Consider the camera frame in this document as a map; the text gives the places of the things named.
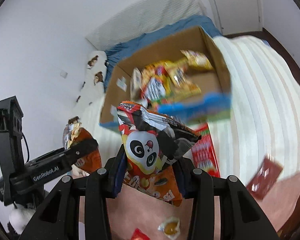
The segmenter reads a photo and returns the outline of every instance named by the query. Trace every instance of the snack bag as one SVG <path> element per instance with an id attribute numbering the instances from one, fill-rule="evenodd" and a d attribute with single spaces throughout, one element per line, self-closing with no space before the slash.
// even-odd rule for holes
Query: snack bag
<path id="1" fill-rule="evenodd" d="M 117 107 L 119 131 L 128 158 L 124 183 L 139 191 L 180 205 L 171 164 L 199 139 L 199 133 L 172 118 L 123 101 Z"/>
<path id="2" fill-rule="evenodd" d="M 171 64 L 171 61 L 159 61 L 153 64 L 149 64 L 144 67 L 144 69 L 141 72 L 142 75 L 142 85 L 141 89 L 145 90 L 146 86 L 148 85 L 150 79 L 155 76 L 155 70 L 159 66 L 166 67 L 168 64 Z"/>
<path id="3" fill-rule="evenodd" d="M 145 67 L 142 71 L 142 97 L 149 102 L 157 102 L 171 94 L 171 80 L 165 69 L 168 62 L 158 62 Z"/>
<path id="4" fill-rule="evenodd" d="M 247 190 L 257 199 L 263 199 L 277 181 L 283 167 L 267 154 L 257 174 L 247 185 Z"/>
<path id="5" fill-rule="evenodd" d="M 185 98 L 201 94 L 201 89 L 185 75 L 185 72 L 188 69 L 186 58 L 182 58 L 176 63 L 168 64 L 166 69 L 175 85 L 172 89 L 172 95 L 167 103 L 178 102 Z"/>
<path id="6" fill-rule="evenodd" d="M 213 67 L 203 53 L 194 52 L 191 50 L 181 50 L 181 52 L 187 57 L 189 67 L 196 70 L 212 70 Z"/>
<path id="7" fill-rule="evenodd" d="M 72 145 L 90 138 L 92 138 L 92 135 L 81 127 L 80 122 L 68 124 L 64 130 L 63 147 L 65 149 L 69 149 Z M 75 166 L 88 173 L 92 173 L 101 168 L 102 166 L 99 150 L 96 149 L 95 151 L 78 159 L 75 163 Z"/>
<path id="8" fill-rule="evenodd" d="M 208 124 L 205 123 L 196 132 L 201 133 L 201 139 L 191 148 L 194 166 L 204 170 L 211 176 L 220 178 L 216 153 L 214 152 Z"/>

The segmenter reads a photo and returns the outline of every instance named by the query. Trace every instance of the bed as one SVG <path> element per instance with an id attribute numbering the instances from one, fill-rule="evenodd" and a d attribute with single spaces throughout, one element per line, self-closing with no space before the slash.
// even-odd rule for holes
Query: bed
<path id="1" fill-rule="evenodd" d="M 194 25 L 200 25 L 213 37 L 231 74 L 231 118 L 209 123 L 221 176 L 234 174 L 247 184 L 264 155 L 274 155 L 284 165 L 284 170 L 278 182 L 258 203 L 279 231 L 300 195 L 300 86 L 283 58 L 263 41 L 251 36 L 231 40 L 222 37 L 205 16 L 200 1 L 141 0 L 96 26 L 86 38 L 98 50 L 90 54 L 88 60 L 100 55 L 99 60 L 93 68 L 87 69 L 87 82 L 73 116 L 80 116 L 83 127 L 99 142 L 105 164 L 108 158 L 116 155 L 122 143 L 118 133 L 99 125 L 111 69 L 135 50 Z M 98 82 L 96 87 L 92 82 L 99 68 L 103 68 L 106 75 L 103 83 Z M 147 209 L 145 202 L 152 208 Z M 129 239 L 135 228 L 140 228 L 151 239 L 165 239 L 156 228 L 171 215 L 180 217 L 180 239 L 186 239 L 191 200 L 184 200 L 177 208 L 123 185 L 118 197 L 107 203 L 111 229 L 122 239 Z M 215 239 L 218 239 L 218 198 L 215 203 Z"/>

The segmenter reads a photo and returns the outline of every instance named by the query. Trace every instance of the robotic arm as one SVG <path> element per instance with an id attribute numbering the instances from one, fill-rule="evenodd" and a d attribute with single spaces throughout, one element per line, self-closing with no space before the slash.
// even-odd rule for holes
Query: robotic arm
<path id="1" fill-rule="evenodd" d="M 64 151 L 63 148 L 23 163 L 21 150 L 23 114 L 17 99 L 0 101 L 0 197 L 5 205 L 23 203 L 44 183 L 71 170 L 71 164 L 95 150 L 95 140 L 87 140 Z M 221 240 L 278 240 L 270 221 L 236 176 L 211 177 L 194 168 L 190 159 L 173 164 L 178 189 L 184 198 L 193 198 L 188 240 L 213 240 L 214 196 L 220 197 Z M 90 176 L 64 176 L 40 202 L 19 240 L 79 239 L 79 199 L 85 196 L 85 237 L 111 240 L 106 198 L 121 191 L 127 157 L 123 145 L 104 168 Z"/>

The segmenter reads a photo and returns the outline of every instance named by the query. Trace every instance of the panda snack bag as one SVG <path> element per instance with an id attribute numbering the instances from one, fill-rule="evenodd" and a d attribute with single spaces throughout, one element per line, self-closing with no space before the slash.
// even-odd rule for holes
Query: panda snack bag
<path id="1" fill-rule="evenodd" d="M 142 105 L 123 101 L 117 107 L 119 131 L 128 159 L 124 183 L 179 206 L 172 164 L 181 158 L 201 135 L 174 119 L 147 111 Z"/>

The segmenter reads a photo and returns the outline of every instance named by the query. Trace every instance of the red candy wrapper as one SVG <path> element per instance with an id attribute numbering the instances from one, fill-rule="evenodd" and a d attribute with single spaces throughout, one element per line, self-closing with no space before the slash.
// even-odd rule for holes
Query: red candy wrapper
<path id="1" fill-rule="evenodd" d="M 201 134 L 201 139 L 191 148 L 194 166 L 204 170 L 211 176 L 220 178 L 216 153 L 214 152 L 208 124 L 205 123 L 196 132 Z"/>
<path id="2" fill-rule="evenodd" d="M 247 190 L 257 199 L 263 199 L 277 181 L 283 166 L 271 155 L 266 155 L 257 174 L 247 185 Z"/>
<path id="3" fill-rule="evenodd" d="M 141 232 L 139 228 L 134 230 L 131 240 L 150 240 L 148 236 Z"/>

